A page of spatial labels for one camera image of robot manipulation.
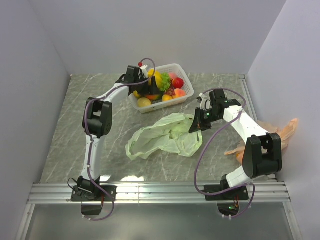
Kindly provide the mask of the orange green mango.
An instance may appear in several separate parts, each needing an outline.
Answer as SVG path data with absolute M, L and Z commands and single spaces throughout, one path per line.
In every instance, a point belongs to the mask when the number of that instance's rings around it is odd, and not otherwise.
M 150 101 L 159 101 L 162 99 L 162 94 L 146 94 L 145 97 Z

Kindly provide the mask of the green grape bunch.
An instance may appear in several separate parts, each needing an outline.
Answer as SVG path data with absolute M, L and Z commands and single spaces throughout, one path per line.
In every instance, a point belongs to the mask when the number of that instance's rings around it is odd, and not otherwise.
M 161 85 L 159 90 L 161 92 L 166 92 L 171 86 L 171 77 L 167 72 L 161 73 Z

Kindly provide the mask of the yellow banana bunch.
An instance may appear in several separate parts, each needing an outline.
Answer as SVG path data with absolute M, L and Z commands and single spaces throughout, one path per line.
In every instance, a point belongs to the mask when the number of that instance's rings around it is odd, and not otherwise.
M 156 85 L 157 85 L 158 89 L 160 89 L 161 82 L 162 82 L 161 74 L 158 71 L 155 71 L 154 76 L 155 76 L 155 80 L 156 80 Z M 133 95 L 137 99 L 142 98 L 142 97 L 145 98 L 145 95 L 139 95 L 137 91 L 134 91 Z

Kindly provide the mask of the red apple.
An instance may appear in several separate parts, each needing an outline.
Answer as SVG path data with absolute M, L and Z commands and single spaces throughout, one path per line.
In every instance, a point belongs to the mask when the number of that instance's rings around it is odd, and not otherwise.
M 184 86 L 184 80 L 180 77 L 177 77 L 172 80 L 172 86 L 175 89 L 181 89 Z

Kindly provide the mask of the light green plastic bag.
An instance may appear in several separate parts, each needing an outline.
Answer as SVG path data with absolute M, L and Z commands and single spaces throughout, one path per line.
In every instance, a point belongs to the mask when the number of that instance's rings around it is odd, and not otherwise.
M 127 157 L 146 160 L 154 152 L 161 150 L 183 157 L 192 157 L 202 146 L 200 131 L 189 133 L 194 116 L 172 113 L 161 118 L 154 125 L 135 132 L 125 146 Z

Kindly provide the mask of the white plastic basket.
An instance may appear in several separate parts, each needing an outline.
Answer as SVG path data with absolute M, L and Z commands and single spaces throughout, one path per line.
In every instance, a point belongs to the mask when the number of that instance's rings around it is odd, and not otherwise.
M 138 99 L 133 94 L 131 94 L 128 98 L 130 99 L 134 109 L 144 114 L 144 113 L 148 113 L 148 112 L 152 112 L 152 111 L 156 111 L 166 107 L 184 103 L 188 98 L 194 95 L 195 91 L 193 89 L 192 83 L 189 80 L 184 69 L 179 64 L 172 63 L 167 65 L 157 66 L 155 69 L 160 73 L 175 73 L 179 78 L 183 79 L 184 85 L 182 87 L 182 90 L 184 90 L 185 95 L 178 98 L 174 98 L 172 100 L 168 100 L 168 101 L 162 101 L 161 99 L 152 101 L 152 105 L 145 106 L 145 107 L 138 107 Z

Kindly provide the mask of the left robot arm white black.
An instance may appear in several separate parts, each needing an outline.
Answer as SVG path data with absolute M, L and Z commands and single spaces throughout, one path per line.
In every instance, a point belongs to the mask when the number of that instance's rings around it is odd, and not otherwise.
M 128 66 L 127 71 L 106 93 L 99 97 L 90 97 L 86 101 L 82 126 L 86 134 L 86 150 L 83 169 L 73 187 L 73 202 L 96 201 L 104 196 L 100 186 L 101 158 L 106 136 L 112 128 L 113 105 L 127 98 L 134 91 L 145 92 L 151 86 L 156 87 L 156 68 L 151 69 L 148 76 L 147 65 L 142 62 L 138 66 Z

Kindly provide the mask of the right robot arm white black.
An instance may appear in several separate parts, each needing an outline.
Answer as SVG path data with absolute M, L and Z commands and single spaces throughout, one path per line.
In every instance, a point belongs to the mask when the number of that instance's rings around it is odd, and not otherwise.
M 225 91 L 226 88 L 213 88 L 199 94 L 200 106 L 195 109 L 189 133 L 209 130 L 213 122 L 224 120 L 226 124 L 213 137 L 231 126 L 244 141 L 241 166 L 225 175 L 220 191 L 212 193 L 231 200 L 237 195 L 238 188 L 247 186 L 251 180 L 282 170 L 282 140 L 279 134 L 268 132 L 246 113 L 245 102 L 228 99 Z

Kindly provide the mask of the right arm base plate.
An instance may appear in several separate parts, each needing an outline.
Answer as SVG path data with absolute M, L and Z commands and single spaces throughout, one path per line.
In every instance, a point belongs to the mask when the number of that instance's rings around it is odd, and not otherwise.
M 205 185 L 203 191 L 207 194 L 214 194 L 206 195 L 205 200 L 216 201 L 221 215 L 230 219 L 240 213 L 240 201 L 249 200 L 249 194 L 246 186 L 217 194 L 226 189 L 227 187 L 222 185 Z

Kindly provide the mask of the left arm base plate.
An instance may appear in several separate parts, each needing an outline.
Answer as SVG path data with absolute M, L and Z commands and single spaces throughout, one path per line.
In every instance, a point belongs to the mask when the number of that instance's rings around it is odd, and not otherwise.
M 108 197 L 100 189 L 95 192 L 89 192 L 79 189 L 77 186 L 73 188 L 70 201 L 73 203 L 81 203 L 81 213 L 85 216 L 98 216 L 101 214 L 104 203 L 111 203 L 116 199 L 117 187 L 114 185 L 103 185 L 102 188 L 111 196 Z

